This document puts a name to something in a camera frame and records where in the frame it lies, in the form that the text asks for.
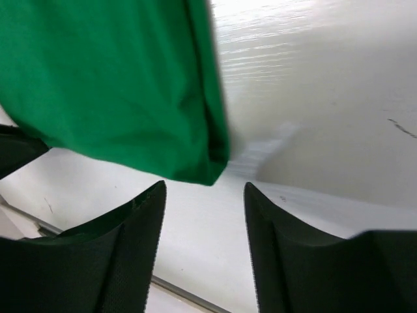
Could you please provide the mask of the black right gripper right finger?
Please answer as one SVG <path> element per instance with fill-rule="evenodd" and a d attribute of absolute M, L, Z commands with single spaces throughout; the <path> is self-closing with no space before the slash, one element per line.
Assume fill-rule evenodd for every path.
<path fill-rule="evenodd" d="M 416 232 L 370 230 L 342 239 L 244 187 L 260 312 L 415 312 Z"/>

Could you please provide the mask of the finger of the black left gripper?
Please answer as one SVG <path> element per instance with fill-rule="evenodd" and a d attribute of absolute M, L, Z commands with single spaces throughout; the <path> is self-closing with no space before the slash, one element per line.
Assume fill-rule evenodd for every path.
<path fill-rule="evenodd" d="M 40 139 L 30 137 L 20 128 L 1 125 L 1 179 L 22 168 L 50 148 Z"/>

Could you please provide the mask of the green t shirt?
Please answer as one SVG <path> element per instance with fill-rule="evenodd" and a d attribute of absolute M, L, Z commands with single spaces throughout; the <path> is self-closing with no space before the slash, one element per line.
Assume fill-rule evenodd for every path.
<path fill-rule="evenodd" d="M 1 106 L 49 146 L 174 181 L 229 161 L 207 1 L 2 1 Z"/>

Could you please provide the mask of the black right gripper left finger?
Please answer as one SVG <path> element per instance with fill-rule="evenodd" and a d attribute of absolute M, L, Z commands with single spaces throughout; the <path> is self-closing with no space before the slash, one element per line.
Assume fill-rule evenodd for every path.
<path fill-rule="evenodd" d="M 165 211 L 159 181 L 63 233 L 1 240 L 2 312 L 144 312 Z"/>

